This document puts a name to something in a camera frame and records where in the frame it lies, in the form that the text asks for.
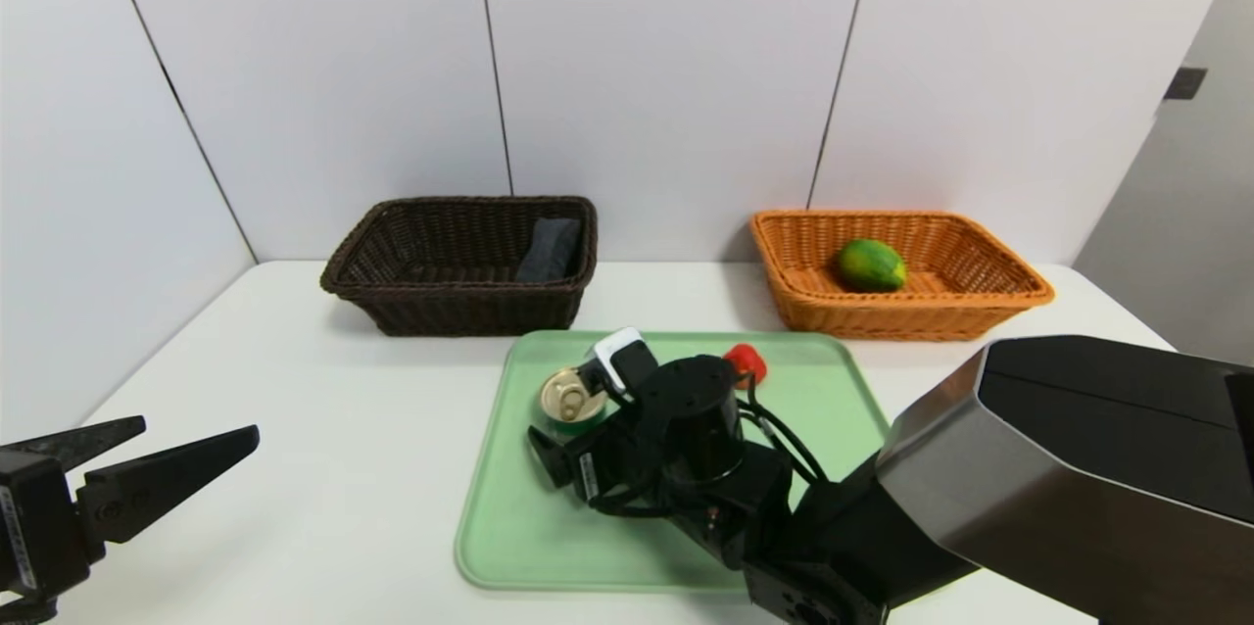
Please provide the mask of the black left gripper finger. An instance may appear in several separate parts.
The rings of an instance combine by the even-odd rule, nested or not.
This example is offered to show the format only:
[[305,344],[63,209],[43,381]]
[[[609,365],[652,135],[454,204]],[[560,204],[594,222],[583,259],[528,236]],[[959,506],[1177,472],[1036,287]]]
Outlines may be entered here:
[[90,469],[76,489],[76,512],[88,562],[107,557],[108,543],[125,543],[176,510],[260,446],[248,425],[120,463]]
[[5,446],[8,453],[25,453],[58,461],[63,469],[75,469],[108,451],[145,432],[143,415],[130,415],[114,420],[56,432]]

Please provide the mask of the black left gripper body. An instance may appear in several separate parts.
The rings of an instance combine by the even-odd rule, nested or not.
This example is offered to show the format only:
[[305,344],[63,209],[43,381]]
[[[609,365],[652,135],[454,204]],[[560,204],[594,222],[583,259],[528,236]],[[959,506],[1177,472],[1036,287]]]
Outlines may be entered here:
[[66,473],[58,461],[4,451],[1,456],[4,624],[44,624],[63,594],[90,576],[85,537]]

